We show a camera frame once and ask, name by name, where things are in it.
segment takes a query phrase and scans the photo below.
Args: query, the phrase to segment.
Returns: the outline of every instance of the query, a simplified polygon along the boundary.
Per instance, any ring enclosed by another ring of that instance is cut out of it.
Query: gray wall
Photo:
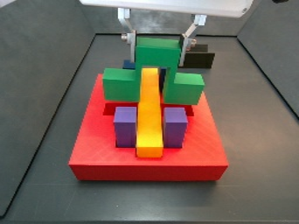
[[[252,7],[241,18],[208,17],[206,23],[198,30],[200,35],[237,36],[238,30],[258,5],[254,0]],[[117,9],[81,5],[82,12],[93,27],[94,33],[120,33]],[[130,23],[138,33],[180,34],[186,31],[192,21],[189,14],[132,10]]]
[[[0,9],[0,216],[14,196],[94,32],[76,0]]]
[[[237,35],[266,78],[299,115],[299,1],[261,1]]]

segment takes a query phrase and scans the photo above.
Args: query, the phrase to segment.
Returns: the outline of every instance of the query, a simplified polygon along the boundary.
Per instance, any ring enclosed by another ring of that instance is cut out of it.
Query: toy blocks
[[[176,73],[180,54],[177,40],[137,38],[134,63],[125,60],[124,69],[106,68],[97,77],[69,159],[77,179],[220,178],[228,161],[204,82],[198,74]]]
[[[116,107],[116,147],[136,147],[136,107]]]
[[[140,78],[134,70],[106,68],[102,83],[108,101],[138,102]]]
[[[162,147],[181,148],[186,130],[184,108],[164,108],[162,112]]]
[[[160,158],[164,141],[157,69],[142,70],[141,94],[137,104],[136,156]]]

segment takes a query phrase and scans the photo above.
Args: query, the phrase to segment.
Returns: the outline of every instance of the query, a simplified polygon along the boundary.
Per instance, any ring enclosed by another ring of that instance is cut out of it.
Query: metal bracket
[[[117,20],[122,25],[124,32],[121,34],[121,40],[130,45],[130,62],[136,61],[136,30],[133,30],[132,25],[129,24],[129,9],[117,8]]]
[[[180,57],[180,63],[178,63],[180,67],[182,66],[185,52],[188,52],[190,50],[190,47],[196,45],[194,36],[196,36],[197,28],[200,26],[204,26],[205,19],[206,19],[205,15],[192,15],[192,16],[193,16],[193,21],[192,21],[190,27],[186,30],[186,32],[181,34],[182,42],[181,42],[181,57]]]

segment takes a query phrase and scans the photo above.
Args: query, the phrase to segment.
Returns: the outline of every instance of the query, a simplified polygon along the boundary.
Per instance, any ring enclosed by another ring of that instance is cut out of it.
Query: red platform
[[[198,105],[192,107],[193,115],[188,116],[182,148],[162,149],[162,158],[137,158],[136,149],[116,148],[110,113],[116,104],[109,104],[112,108],[108,108],[105,103],[98,75],[69,158],[69,168],[78,180],[196,181],[220,178],[228,160],[204,94]]]

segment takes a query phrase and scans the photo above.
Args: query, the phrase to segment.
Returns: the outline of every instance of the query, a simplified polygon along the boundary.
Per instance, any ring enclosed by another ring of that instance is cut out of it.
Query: yellow bar
[[[160,158],[162,153],[158,74],[156,68],[144,68],[137,104],[136,156],[138,158]]]

